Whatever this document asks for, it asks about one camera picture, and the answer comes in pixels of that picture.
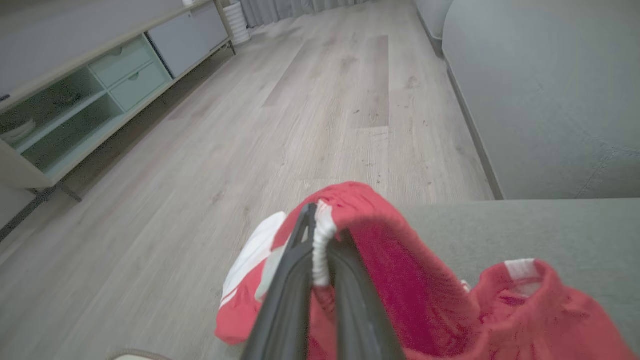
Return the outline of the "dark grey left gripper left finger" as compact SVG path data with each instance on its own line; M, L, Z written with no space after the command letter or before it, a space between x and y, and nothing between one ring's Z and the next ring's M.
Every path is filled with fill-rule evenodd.
M316 210L302 207L242 360L307 360Z

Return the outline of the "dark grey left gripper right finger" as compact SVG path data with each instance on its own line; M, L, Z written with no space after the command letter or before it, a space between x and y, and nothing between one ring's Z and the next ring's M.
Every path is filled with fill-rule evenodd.
M349 230L328 247L337 360L407 360Z

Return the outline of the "red and white jersey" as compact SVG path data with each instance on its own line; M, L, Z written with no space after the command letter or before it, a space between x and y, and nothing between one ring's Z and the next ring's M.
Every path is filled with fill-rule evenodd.
M406 360L640 360L605 310L541 259L506 260L469 288L372 187L346 182L261 223L222 287L215 336L247 343L302 207L317 205L307 360L338 360L329 244L349 230Z

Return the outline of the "large grey sofa seat cushion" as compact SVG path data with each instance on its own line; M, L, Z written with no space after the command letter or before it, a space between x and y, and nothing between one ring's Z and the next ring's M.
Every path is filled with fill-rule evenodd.
M398 205L460 280L536 258L594 298L640 357L640 198Z

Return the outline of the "white ribbed plant pot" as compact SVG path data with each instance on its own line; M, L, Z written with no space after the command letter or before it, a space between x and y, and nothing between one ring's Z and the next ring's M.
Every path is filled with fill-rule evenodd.
M251 40L249 25L240 0L230 0L230 4L222 10L231 30L231 43L234 46L239 46L249 42Z

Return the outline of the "low TV cabinet mint drawers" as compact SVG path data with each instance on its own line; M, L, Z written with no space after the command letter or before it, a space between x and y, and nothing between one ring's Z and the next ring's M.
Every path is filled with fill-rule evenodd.
M32 194L0 229L0 242L110 137L185 75L233 43L223 0L96 0L23 29L0 20L0 134L33 119L26 139L0 139L0 185Z

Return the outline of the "grey pleated curtain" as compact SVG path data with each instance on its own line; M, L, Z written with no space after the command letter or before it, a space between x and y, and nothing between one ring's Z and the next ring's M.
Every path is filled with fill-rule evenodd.
M350 7L369 0L238 0L250 28L276 23L284 19Z

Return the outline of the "white dishes in cabinet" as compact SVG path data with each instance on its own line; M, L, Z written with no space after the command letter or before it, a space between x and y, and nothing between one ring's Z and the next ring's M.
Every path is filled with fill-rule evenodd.
M5 142L9 146L16 146L25 140L36 128L36 123L34 119L29 119L25 121L22 125L9 130L7 132L3 132L0 134L0 140Z

